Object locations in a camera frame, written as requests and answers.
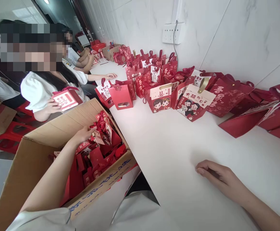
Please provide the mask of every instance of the white table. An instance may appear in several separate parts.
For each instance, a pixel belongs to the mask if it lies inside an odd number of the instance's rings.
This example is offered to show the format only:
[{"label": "white table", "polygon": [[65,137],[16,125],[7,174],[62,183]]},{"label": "white table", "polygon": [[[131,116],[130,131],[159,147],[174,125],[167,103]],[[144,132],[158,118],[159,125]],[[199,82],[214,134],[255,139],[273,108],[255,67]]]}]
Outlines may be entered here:
[{"label": "white table", "polygon": [[[125,68],[114,62],[96,65],[91,73],[127,79]],[[182,230],[257,230],[242,208],[195,172],[205,159],[230,167],[280,215],[280,139],[260,127],[235,139],[218,127],[226,118],[209,112],[192,123],[173,109],[153,114],[138,97],[133,103],[110,111],[161,207]]]}]

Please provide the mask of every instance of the red plastic stool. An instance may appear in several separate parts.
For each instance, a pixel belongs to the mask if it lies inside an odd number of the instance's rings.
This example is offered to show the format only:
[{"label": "red plastic stool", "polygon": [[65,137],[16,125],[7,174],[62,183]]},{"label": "red plastic stool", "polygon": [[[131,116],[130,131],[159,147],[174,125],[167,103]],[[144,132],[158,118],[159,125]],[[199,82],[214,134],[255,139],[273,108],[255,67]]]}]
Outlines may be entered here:
[{"label": "red plastic stool", "polygon": [[29,104],[29,101],[25,101],[24,104],[21,104],[19,107],[16,108],[17,112],[22,112],[25,114],[24,117],[16,116],[16,118],[22,123],[30,123],[32,121],[36,121],[34,113],[31,110],[26,109],[26,107],[29,106]]},{"label": "red plastic stool", "polygon": [[[15,132],[14,129],[17,126],[24,127],[25,129]],[[22,137],[34,129],[32,126],[12,121],[6,132],[0,135],[0,150],[16,154]]]}]

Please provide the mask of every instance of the cartoon couple illustration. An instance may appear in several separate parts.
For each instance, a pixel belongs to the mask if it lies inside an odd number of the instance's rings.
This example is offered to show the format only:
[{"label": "cartoon couple illustration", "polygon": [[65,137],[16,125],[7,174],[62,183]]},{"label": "cartoon couple illustration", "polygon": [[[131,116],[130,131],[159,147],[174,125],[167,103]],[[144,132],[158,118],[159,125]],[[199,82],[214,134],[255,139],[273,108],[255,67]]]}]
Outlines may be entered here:
[{"label": "cartoon couple illustration", "polygon": [[186,100],[185,104],[182,105],[182,108],[177,109],[177,111],[184,116],[188,117],[189,115],[196,115],[196,110],[200,107],[198,103],[194,103],[191,100]]},{"label": "cartoon couple illustration", "polygon": [[163,109],[169,109],[170,107],[167,107],[170,103],[170,98],[163,98],[163,99],[156,99],[153,103],[154,106],[154,112],[160,111],[159,109],[161,108],[161,110]]}]

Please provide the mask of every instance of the power socket panel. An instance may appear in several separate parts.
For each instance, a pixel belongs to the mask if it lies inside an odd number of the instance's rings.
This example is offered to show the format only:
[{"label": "power socket panel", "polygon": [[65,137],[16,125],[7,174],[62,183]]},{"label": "power socket panel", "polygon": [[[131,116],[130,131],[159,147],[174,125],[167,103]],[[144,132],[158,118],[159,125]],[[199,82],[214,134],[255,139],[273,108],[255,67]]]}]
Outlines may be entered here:
[{"label": "power socket panel", "polygon": [[[173,44],[173,34],[174,34],[175,26],[176,23],[165,24],[163,26],[163,33],[162,33],[163,43]],[[186,24],[184,22],[178,23],[175,31],[174,44],[181,44],[185,38],[185,34],[186,34]]]}]

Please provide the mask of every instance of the open cardboard box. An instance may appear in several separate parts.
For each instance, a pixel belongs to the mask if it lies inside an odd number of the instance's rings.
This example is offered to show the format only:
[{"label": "open cardboard box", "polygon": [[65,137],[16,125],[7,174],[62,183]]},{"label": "open cardboard box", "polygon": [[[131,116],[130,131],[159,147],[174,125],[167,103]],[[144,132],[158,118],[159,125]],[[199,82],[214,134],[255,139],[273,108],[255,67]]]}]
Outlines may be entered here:
[{"label": "open cardboard box", "polygon": [[[0,197],[0,231],[6,230],[16,218],[31,191],[52,164],[48,155],[60,151],[84,126],[93,125],[96,121],[95,115],[102,110],[106,113],[94,98],[22,138]],[[78,196],[64,205],[71,211],[71,219],[89,207],[136,164],[120,130],[112,119],[111,121],[126,145],[127,152]]]}]

